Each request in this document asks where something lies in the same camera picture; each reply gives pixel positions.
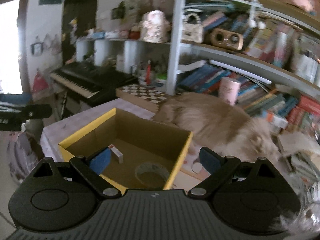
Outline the red book box set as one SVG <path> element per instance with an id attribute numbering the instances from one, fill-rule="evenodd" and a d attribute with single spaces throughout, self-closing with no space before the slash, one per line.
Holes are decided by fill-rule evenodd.
<path id="1" fill-rule="evenodd" d="M 298 103 L 298 107 L 304 111 L 320 116 L 320 105 L 316 101 L 308 98 L 307 96 L 301 95 Z"/>

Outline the pink cylindrical cup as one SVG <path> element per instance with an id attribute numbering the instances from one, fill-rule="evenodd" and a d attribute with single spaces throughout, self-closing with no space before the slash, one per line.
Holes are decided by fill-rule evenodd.
<path id="1" fill-rule="evenodd" d="M 219 87 L 219 98 L 231 106 L 236 104 L 241 83 L 231 77 L 223 77 Z"/>

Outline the white quilted handbag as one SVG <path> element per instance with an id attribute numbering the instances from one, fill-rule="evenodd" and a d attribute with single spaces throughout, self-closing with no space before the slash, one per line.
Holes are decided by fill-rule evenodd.
<path id="1" fill-rule="evenodd" d="M 184 16 L 182 40 L 202 43 L 204 39 L 204 28 L 198 14 L 190 13 Z"/>

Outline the wooden retro speaker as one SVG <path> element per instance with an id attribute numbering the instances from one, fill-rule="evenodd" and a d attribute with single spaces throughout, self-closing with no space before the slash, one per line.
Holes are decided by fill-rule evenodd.
<path id="1" fill-rule="evenodd" d="M 241 51 L 244 45 L 244 37 L 242 34 L 220 28 L 213 30 L 210 41 L 212 45 L 216 47 L 235 51 Z"/>

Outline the black electric keyboard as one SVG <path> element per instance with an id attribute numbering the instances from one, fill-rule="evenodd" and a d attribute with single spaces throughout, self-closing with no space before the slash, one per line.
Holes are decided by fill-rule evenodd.
<path id="1" fill-rule="evenodd" d="M 135 76 L 118 72 L 114 67 L 104 69 L 86 62 L 65 64 L 52 71 L 50 78 L 91 107 L 116 99 L 117 88 L 138 83 Z"/>

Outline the pile of papers and books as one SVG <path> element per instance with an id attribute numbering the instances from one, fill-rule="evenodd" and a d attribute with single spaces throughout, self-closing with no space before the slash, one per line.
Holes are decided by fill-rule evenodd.
<path id="1" fill-rule="evenodd" d="M 276 136 L 280 151 L 279 167 L 296 194 L 304 194 L 319 182 L 319 144 L 301 133 L 283 133 Z"/>

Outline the white bookshelf frame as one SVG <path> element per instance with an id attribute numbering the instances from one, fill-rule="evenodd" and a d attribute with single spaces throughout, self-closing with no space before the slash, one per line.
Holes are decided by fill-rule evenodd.
<path id="1" fill-rule="evenodd" d="M 194 0 L 205 2 L 220 2 L 224 0 Z M 251 5 L 249 0 L 229 0 L 233 2 Z M 253 7 L 258 8 L 261 12 L 276 15 L 282 19 L 291 21 L 314 34 L 319 35 L 319 21 L 315 17 L 308 15 L 300 9 L 295 9 L 291 5 L 287 5 L 278 0 L 257 0 L 261 5 L 255 4 Z M 185 0 L 175 0 L 173 8 L 173 31 L 171 33 L 171 42 L 163 43 L 170 45 L 168 71 L 167 71 L 167 87 L 166 92 L 170 95 L 174 94 L 177 85 L 177 75 L 183 73 L 178 70 L 180 57 L 182 53 L 190 55 L 199 55 L 204 59 L 209 59 L 213 64 L 223 68 L 231 69 L 240 74 L 245 74 L 249 77 L 255 77 L 265 84 L 280 84 L 292 87 L 303 94 L 319 101 L 319 87 L 302 77 L 285 70 L 284 68 L 276 67 L 276 65 L 262 61 L 261 59 L 251 57 L 247 54 L 211 46 L 203 43 L 195 43 L 182 40 L 183 27 L 183 9 L 185 8 Z M 128 40 L 121 38 L 111 39 L 87 39 L 82 38 L 76 42 L 76 61 L 80 62 L 83 56 L 89 52 L 88 42 L 93 42 L 94 65 L 101 65 L 104 57 L 107 55 L 107 50 L 111 49 L 108 42 L 121 41 L 124 42 L 124 69 L 129 71 L 130 67 L 142 60 L 143 53 L 146 53 L 146 45 L 142 47 L 142 42 L 139 40 Z"/>

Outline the brown tape roll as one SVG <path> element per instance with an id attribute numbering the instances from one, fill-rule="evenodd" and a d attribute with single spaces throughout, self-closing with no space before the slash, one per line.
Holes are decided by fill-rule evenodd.
<path id="1" fill-rule="evenodd" d="M 146 161 L 135 168 L 135 177 L 147 189 L 163 189 L 170 173 L 163 165 Z"/>

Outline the yellow cardboard box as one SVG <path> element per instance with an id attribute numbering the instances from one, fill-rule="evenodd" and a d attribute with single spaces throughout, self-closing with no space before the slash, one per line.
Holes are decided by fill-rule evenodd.
<path id="1" fill-rule="evenodd" d="M 192 132 L 152 120 L 140 118 L 130 112 L 113 108 L 79 129 L 59 143 L 64 161 L 94 153 L 114 145 L 123 154 L 118 163 L 111 155 L 111 162 L 100 174 L 121 192 L 127 189 L 147 189 L 135 177 L 135 168 L 149 161 L 163 165 L 170 173 L 163 189 L 172 188 L 191 143 Z"/>

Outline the fluffy tan cat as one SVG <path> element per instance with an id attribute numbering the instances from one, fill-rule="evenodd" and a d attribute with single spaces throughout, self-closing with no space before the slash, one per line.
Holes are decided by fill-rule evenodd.
<path id="1" fill-rule="evenodd" d="M 265 119 L 251 117 L 241 108 L 212 95 L 189 92 L 173 96 L 159 107 L 152 119 L 191 131 L 191 154 L 202 146 L 223 157 L 232 155 L 246 162 L 264 157 L 276 163 L 280 158 Z"/>

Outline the wooden chessboard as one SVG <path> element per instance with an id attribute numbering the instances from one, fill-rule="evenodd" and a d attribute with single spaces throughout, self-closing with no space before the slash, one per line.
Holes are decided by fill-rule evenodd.
<path id="1" fill-rule="evenodd" d="M 159 90 L 139 84 L 116 88 L 116 96 L 153 113 L 157 113 L 160 105 L 171 97 Z"/>

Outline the small red white box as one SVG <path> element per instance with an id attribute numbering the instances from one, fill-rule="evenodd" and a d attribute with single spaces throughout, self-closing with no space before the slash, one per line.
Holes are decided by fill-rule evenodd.
<path id="1" fill-rule="evenodd" d="M 120 152 L 120 150 L 118 150 L 116 148 L 116 146 L 114 146 L 114 145 L 109 145 L 108 148 L 114 154 L 114 156 L 117 158 L 118 163 L 122 164 L 124 161 L 124 157 L 123 157 L 123 154 Z"/>

